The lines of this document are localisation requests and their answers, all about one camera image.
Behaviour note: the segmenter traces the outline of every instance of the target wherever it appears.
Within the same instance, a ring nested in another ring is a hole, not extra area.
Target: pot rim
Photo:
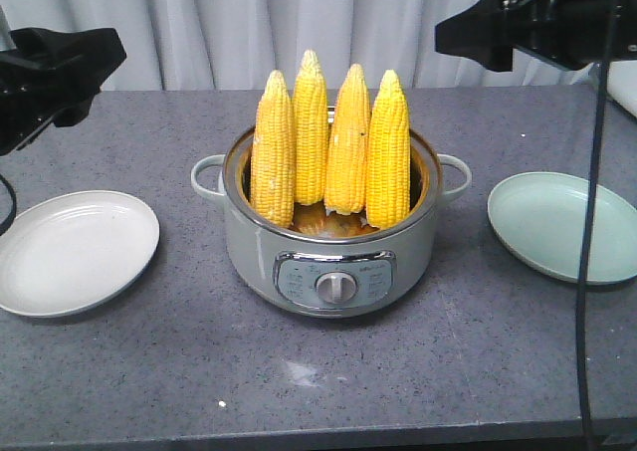
[[[273,222],[263,218],[259,215],[250,205],[248,198],[243,192],[243,172],[246,167],[249,150],[252,146],[252,135],[255,128],[252,126],[246,130],[241,137],[234,143],[230,151],[226,154],[223,163],[223,173],[221,179],[223,181],[223,187],[226,193],[226,199],[238,209],[242,215],[257,225],[258,227],[268,230],[274,234],[289,239],[299,240],[306,243],[313,244],[326,244],[326,245],[350,245],[368,243],[375,240],[384,239],[386,237],[393,236],[419,220],[428,215],[428,213],[434,209],[434,206],[439,201],[442,193],[442,165],[438,158],[438,154],[434,148],[427,142],[422,136],[420,136],[415,130],[409,129],[411,136],[411,149],[415,150],[421,156],[425,166],[428,167],[429,172],[429,187],[425,194],[420,195],[418,201],[412,207],[409,215],[401,222],[388,229],[378,230],[370,232],[364,235],[358,235],[355,237],[345,238],[328,238],[318,237],[296,232],[287,228],[280,227]]]

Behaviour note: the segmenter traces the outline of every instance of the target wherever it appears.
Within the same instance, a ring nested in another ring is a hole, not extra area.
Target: mint green plate
[[[520,260],[551,277],[577,282],[588,181],[557,172],[527,172],[489,195],[491,224]],[[637,276],[637,210],[598,186],[588,284]]]

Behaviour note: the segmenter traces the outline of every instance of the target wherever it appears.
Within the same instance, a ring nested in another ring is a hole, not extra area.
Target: white curtain
[[[515,54],[511,73],[434,51],[434,27],[477,0],[0,0],[7,29],[82,31],[114,27],[128,54],[104,89],[262,89],[268,73],[292,87],[300,58],[315,49],[337,89],[351,63],[376,88],[387,69],[405,87],[569,84],[566,73]]]

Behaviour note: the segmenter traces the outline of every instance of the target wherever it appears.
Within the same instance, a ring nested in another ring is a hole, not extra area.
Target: control knob
[[[318,277],[317,294],[329,304],[344,304],[358,291],[356,279],[347,272],[329,272]]]

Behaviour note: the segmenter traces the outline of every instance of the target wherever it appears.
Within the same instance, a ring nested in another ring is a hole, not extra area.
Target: pot handle
[[[204,199],[208,199],[217,205],[221,205],[223,203],[222,201],[226,197],[226,194],[217,190],[206,189],[197,181],[197,178],[199,177],[199,174],[205,169],[213,166],[223,165],[223,161],[225,158],[225,154],[209,155],[208,157],[204,157],[199,162],[197,162],[190,171],[190,184],[192,185],[192,188],[195,189],[195,192]]]
[[[465,182],[461,186],[451,190],[443,190],[440,200],[442,206],[444,207],[465,193],[465,191],[471,185],[472,173],[469,166],[463,160],[459,159],[456,156],[438,154],[438,160],[440,160],[440,163],[442,165],[449,165],[465,174]]]

